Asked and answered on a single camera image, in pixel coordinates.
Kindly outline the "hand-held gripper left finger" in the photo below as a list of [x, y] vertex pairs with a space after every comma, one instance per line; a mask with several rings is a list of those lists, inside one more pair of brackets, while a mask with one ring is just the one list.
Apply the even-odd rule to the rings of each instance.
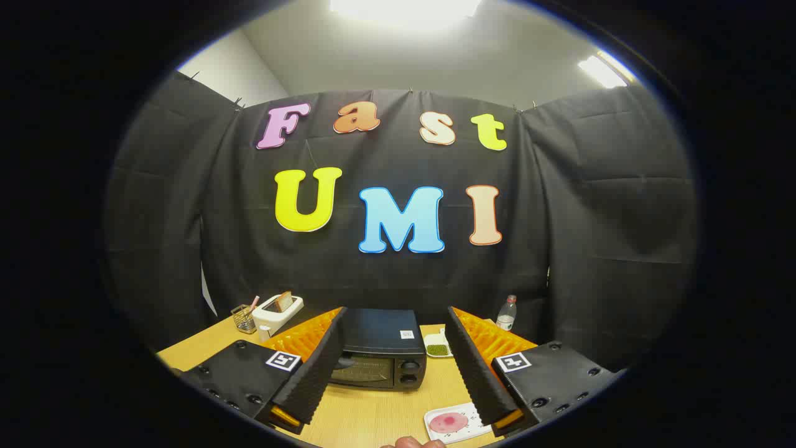
[[262, 344], [236, 340], [181, 378], [256, 422], [301, 434], [342, 357], [347, 311], [330, 310]]

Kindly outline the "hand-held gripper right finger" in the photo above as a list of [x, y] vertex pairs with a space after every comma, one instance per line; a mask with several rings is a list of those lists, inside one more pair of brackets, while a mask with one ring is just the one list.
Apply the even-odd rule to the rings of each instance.
[[497, 437], [570, 414], [621, 377], [559, 341], [536, 344], [455, 307], [445, 335], [470, 400]]

